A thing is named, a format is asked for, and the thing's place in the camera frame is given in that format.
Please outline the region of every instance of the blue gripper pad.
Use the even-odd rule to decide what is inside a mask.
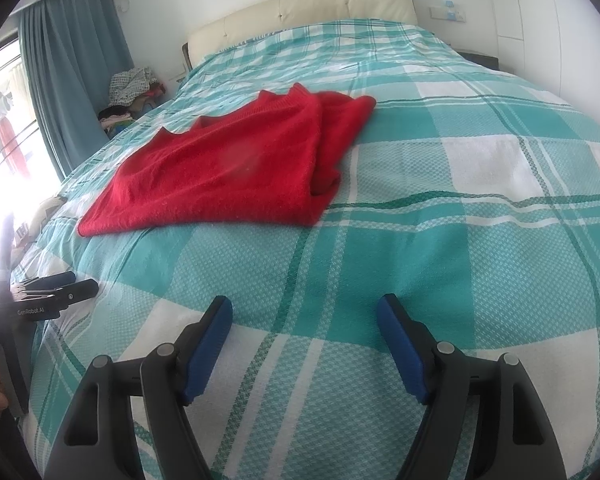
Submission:
[[[424,383],[424,364],[402,328],[388,301],[382,297],[376,306],[378,328],[394,358],[395,366],[407,391],[425,403],[429,397]]]
[[[233,320],[234,309],[225,298],[187,364],[187,384],[183,391],[187,403],[205,391]]]

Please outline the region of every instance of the folded red garment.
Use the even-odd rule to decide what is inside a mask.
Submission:
[[[376,105],[369,96],[258,98],[184,134],[162,128],[125,160],[78,224],[81,236],[182,222],[310,226],[340,184],[337,165]]]

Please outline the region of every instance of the wall outlet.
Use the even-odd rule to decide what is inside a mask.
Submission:
[[[459,9],[458,7],[429,7],[429,13],[434,20],[466,22],[464,10]]]

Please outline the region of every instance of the bedspread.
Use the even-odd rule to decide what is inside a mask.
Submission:
[[[378,101],[313,228],[77,235],[122,160],[160,127],[184,132],[201,114],[295,82]],[[376,326],[388,292],[439,340],[520,357],[570,476],[600,457],[600,128],[421,28],[343,20],[209,56],[173,101],[76,169],[61,194],[68,202],[14,278],[73,269],[100,293],[38,330],[22,431],[40,469],[94,356],[144,356],[216,294],[232,300],[234,325],[187,415],[218,478],[395,477],[424,409]],[[145,473],[160,478],[137,399],[133,410]],[[467,431],[454,478],[471,442]]]

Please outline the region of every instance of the tufted headboard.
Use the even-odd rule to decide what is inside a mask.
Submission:
[[[189,69],[203,57],[270,32],[346,18],[377,18],[417,25],[413,0],[267,0],[191,33],[182,51]]]

